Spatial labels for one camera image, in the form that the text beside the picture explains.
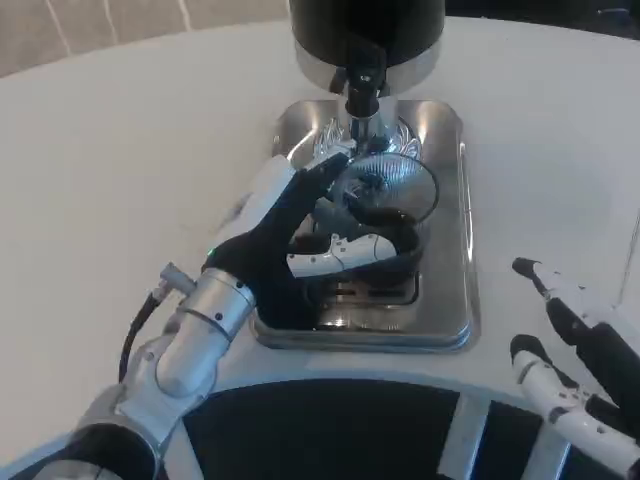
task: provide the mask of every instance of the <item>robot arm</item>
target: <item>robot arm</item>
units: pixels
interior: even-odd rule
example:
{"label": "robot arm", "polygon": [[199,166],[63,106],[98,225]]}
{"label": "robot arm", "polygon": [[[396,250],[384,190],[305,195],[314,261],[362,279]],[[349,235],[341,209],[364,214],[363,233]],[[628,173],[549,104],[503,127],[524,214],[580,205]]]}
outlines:
{"label": "robot arm", "polygon": [[[296,276],[331,274],[395,255],[392,242],[379,235],[342,245],[333,236],[322,255],[326,262],[287,253],[299,225],[347,166],[348,151],[337,145],[298,172],[284,157],[274,157],[217,235],[200,277],[191,280],[172,264],[165,268],[132,324],[120,383],[93,402],[62,460],[46,465],[37,480],[155,478],[175,426],[212,391],[218,361],[256,306],[282,325],[311,324],[317,309]],[[129,365],[135,333],[172,290],[184,299],[163,335],[141,346]]]}
{"label": "robot arm", "polygon": [[519,258],[513,268],[534,283],[554,329],[615,405],[558,370],[537,338],[518,335],[511,355],[525,396],[577,448],[625,478],[640,478],[640,332],[616,307],[543,264]]}

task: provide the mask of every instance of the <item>coffee machine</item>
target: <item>coffee machine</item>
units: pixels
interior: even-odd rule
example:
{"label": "coffee machine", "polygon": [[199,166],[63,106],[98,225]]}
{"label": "coffee machine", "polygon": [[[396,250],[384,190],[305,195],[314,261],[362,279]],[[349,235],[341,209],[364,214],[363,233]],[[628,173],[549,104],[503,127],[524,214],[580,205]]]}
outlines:
{"label": "coffee machine", "polygon": [[[350,168],[359,188],[366,183],[369,193],[424,211],[424,248],[415,274],[400,284],[325,282],[317,328],[278,329],[256,316],[256,338],[297,349],[469,346],[480,319],[462,121],[444,103],[397,97],[436,66],[444,0],[289,0],[289,12],[300,70],[336,96],[291,105],[278,119],[271,153],[302,168],[337,142],[354,140]],[[348,233],[353,222],[336,208],[339,200],[319,201],[305,228]]]}

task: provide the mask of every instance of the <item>drip tray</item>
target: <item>drip tray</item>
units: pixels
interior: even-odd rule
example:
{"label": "drip tray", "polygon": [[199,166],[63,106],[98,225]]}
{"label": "drip tray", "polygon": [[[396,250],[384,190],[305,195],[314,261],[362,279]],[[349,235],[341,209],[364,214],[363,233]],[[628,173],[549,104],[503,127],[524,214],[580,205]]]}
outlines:
{"label": "drip tray", "polygon": [[[429,353],[468,347],[479,335],[462,122],[451,107],[433,101],[400,100],[398,113],[421,143],[420,161],[440,185],[419,273],[393,290],[348,282],[327,285],[315,330],[274,329],[254,315],[251,328],[260,343],[273,348]],[[278,121],[273,154],[304,167],[313,157],[316,138],[337,116],[334,100],[291,105]]]}

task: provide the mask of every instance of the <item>stainless steel tray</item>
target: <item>stainless steel tray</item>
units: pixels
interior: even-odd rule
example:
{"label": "stainless steel tray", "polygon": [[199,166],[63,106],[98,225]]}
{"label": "stainless steel tray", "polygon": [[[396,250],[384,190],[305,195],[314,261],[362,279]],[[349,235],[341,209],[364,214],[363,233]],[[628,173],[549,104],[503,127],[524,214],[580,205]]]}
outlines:
{"label": "stainless steel tray", "polygon": [[[316,136],[337,116],[337,108],[332,100],[291,105],[278,121],[273,154],[303,167],[312,158]],[[408,305],[335,304],[323,312],[323,323],[343,327],[329,331],[273,329],[254,315],[251,327],[260,343],[274,348],[438,352],[468,347],[479,335],[462,122],[451,107],[434,101],[400,100],[398,112],[420,139],[421,161],[440,184],[417,299]]]}

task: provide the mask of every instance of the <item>white table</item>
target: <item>white table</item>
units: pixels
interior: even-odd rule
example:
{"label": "white table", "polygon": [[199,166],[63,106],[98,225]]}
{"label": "white table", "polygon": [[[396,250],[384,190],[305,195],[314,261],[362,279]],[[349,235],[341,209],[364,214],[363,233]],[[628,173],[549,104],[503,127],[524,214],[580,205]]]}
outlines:
{"label": "white table", "polygon": [[[640,206],[639,83],[640,43],[448,19],[436,70],[402,98],[448,102],[465,123],[479,342],[455,355],[296,352],[244,329],[218,388],[383,378],[524,406],[508,353],[516,333],[539,335],[584,379],[510,263],[540,259],[616,297]],[[276,118],[329,97],[298,71],[284,22],[152,39],[0,81],[0,462],[68,431],[114,382],[129,322],[164,264],[197,271],[268,156]],[[640,319],[638,269],[627,298]]]}

